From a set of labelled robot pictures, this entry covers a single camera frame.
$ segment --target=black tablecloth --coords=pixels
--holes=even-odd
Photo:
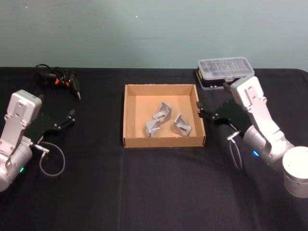
[[[34,155],[0,193],[1,231],[295,231],[308,230],[308,201],[291,196],[282,174],[255,158],[238,138],[244,169],[228,151],[227,127],[205,125],[203,148],[124,149],[125,84],[195,83],[191,69],[75,69],[78,102],[66,90],[45,89],[44,113],[61,119],[76,109],[76,125],[56,139],[66,156],[50,179]],[[294,145],[308,146],[308,73],[256,69],[273,119]],[[11,93],[29,88],[31,68],[0,68],[0,115]],[[203,91],[215,110],[231,96]]]

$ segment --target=metal bracket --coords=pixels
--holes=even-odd
[[[146,134],[148,135],[148,137],[153,137],[154,134],[157,132],[157,130],[160,129],[160,120],[159,119],[155,119],[155,120],[151,120],[145,123],[145,128],[146,128]]]
[[[174,120],[173,132],[181,136],[189,136],[192,127],[189,126],[182,118],[182,114],[178,114],[177,118]]]
[[[152,117],[154,120],[159,120],[161,124],[170,120],[171,119],[171,107],[166,102],[162,102],[162,105],[158,109],[158,112]]]

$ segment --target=light blue wall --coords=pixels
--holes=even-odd
[[[0,0],[0,66],[308,70],[307,0]]]

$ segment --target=open cardboard box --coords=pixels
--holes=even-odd
[[[145,123],[153,120],[162,102],[172,108],[172,117],[160,125],[154,137],[147,137]],[[193,84],[145,84],[125,86],[123,143],[135,147],[196,147],[205,143],[203,120],[198,116],[198,95]],[[172,131],[177,115],[192,127],[188,137]]]

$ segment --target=black table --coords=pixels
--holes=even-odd
[[[240,147],[244,169],[228,151],[229,128],[205,125],[203,148],[124,149],[125,84],[195,83],[191,69],[75,69],[78,102],[66,90],[44,90],[42,111],[61,119],[75,108],[76,125],[56,140],[66,156],[61,177],[50,179],[34,155],[0,193],[1,231],[296,231],[308,230],[308,201],[291,196],[282,174]],[[308,146],[308,73],[256,69],[273,119],[294,145]],[[32,68],[0,68],[0,116],[11,93],[29,88]],[[231,96],[203,91],[215,110]]]

